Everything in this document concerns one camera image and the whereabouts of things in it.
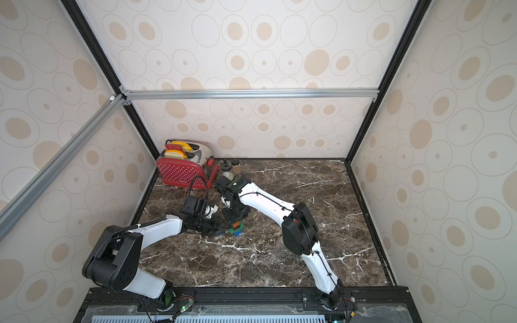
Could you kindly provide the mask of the green long lego brick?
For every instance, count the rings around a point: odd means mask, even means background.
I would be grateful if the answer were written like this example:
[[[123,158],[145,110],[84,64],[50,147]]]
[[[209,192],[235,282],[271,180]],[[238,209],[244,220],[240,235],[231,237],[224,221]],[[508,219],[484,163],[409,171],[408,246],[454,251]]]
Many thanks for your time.
[[[231,234],[239,234],[239,233],[241,233],[241,231],[242,231],[242,228],[239,227],[239,228],[231,229],[230,233]]]

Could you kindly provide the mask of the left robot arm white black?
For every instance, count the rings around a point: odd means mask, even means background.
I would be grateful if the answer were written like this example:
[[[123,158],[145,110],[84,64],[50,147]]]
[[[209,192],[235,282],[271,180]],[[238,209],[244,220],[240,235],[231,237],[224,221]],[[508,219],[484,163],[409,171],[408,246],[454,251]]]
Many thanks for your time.
[[[186,198],[179,212],[127,227],[109,226],[87,257],[82,275],[116,292],[131,292],[169,306],[171,284],[139,267],[141,251],[162,240],[188,231],[202,236],[221,234],[218,206],[196,196]]]

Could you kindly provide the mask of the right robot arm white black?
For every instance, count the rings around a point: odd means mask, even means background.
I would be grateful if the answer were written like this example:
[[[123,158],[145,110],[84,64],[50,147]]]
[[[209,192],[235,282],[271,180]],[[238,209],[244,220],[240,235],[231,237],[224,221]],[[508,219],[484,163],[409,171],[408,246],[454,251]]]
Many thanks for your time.
[[[346,305],[343,284],[323,253],[319,229],[306,204],[283,201],[241,174],[234,180],[219,177],[214,188],[221,195],[223,214],[229,222],[238,222],[255,209],[281,227],[285,247],[305,262],[325,308],[335,310]]]

